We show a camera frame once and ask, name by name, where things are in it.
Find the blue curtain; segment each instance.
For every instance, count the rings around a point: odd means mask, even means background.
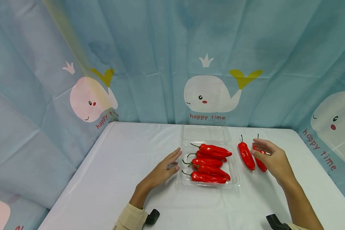
[[[5,229],[114,120],[292,128],[345,195],[345,0],[1,0]]]

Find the hand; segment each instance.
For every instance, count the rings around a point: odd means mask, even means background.
[[[170,169],[168,169],[168,166],[171,164],[177,165],[178,163],[175,162],[175,160],[177,160],[180,155],[180,148],[177,148],[158,163],[158,165],[137,185],[129,203],[136,208],[143,209],[144,202],[150,191],[163,184],[179,171],[179,166],[174,166]]]
[[[253,139],[253,145],[259,151],[265,151],[271,155],[265,155],[258,151],[251,150],[250,153],[262,161],[279,183],[284,186],[287,183],[296,182],[293,170],[289,164],[284,150],[274,143],[262,139]]]
[[[180,157],[181,153],[180,147],[170,153],[141,181],[141,184],[144,184],[152,190],[167,181],[179,171],[179,166],[174,166],[170,169],[168,169],[168,166],[171,164],[177,165],[178,163],[175,160]]]

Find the white table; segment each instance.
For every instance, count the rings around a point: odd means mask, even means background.
[[[110,123],[39,229],[112,229],[136,184],[179,146],[180,129],[181,125]],[[323,227],[345,229],[344,196],[296,132],[237,127],[229,127],[229,132],[233,149],[240,134],[248,139],[257,133],[283,148]],[[239,190],[184,186],[175,177],[153,190],[145,209],[149,213],[155,208],[161,215],[153,227],[144,229],[270,230],[265,216],[273,213],[281,222],[291,222],[285,196],[272,175],[239,165]]]

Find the black object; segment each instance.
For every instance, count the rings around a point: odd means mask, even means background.
[[[266,219],[273,230],[291,230],[289,225],[279,221],[276,214],[266,216]]]
[[[151,214],[147,216],[145,224],[154,225],[159,217],[160,217],[160,213],[156,209],[153,209],[151,211]]]

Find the beige sleeve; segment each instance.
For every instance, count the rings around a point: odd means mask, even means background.
[[[128,203],[112,230],[141,230],[147,216],[144,209],[138,209]]]
[[[293,223],[287,223],[287,225],[289,225],[289,227],[291,228],[291,230],[307,230],[307,229],[305,229],[305,228],[298,227],[298,226],[294,225]]]

